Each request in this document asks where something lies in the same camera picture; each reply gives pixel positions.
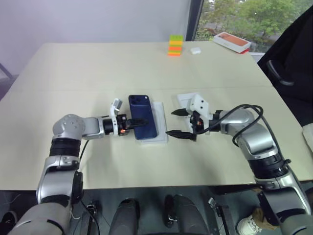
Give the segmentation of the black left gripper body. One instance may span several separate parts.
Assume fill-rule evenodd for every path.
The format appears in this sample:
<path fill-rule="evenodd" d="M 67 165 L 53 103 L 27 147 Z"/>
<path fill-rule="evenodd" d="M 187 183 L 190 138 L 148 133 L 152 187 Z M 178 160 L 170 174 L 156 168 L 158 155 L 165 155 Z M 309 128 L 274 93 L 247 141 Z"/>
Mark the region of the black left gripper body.
<path fill-rule="evenodd" d="M 116 116 L 117 128 L 118 128 L 118 136 L 128 135 L 129 129 L 127 127 L 127 115 L 120 114 Z"/>

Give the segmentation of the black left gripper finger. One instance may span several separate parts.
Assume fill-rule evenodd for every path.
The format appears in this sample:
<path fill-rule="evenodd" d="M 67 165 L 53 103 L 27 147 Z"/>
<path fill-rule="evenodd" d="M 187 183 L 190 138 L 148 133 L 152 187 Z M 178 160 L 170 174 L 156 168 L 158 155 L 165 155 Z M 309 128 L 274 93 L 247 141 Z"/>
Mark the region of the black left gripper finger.
<path fill-rule="evenodd" d="M 149 122 L 146 119 L 141 119 L 141 118 L 128 119 L 125 122 L 125 127 L 126 128 L 135 128 L 135 127 L 145 126 L 148 123 Z"/>

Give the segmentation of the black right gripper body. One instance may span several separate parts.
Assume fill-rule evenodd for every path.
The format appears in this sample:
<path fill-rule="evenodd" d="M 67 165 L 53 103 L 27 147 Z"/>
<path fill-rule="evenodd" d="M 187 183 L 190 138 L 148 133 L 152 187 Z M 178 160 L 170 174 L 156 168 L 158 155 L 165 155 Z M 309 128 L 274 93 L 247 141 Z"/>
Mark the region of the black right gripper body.
<path fill-rule="evenodd" d="M 200 118 L 200 114 L 196 111 L 193 111 L 190 117 L 190 123 L 193 133 L 191 134 L 191 140 L 196 141 L 197 135 L 202 134 L 204 131 L 203 120 Z"/>

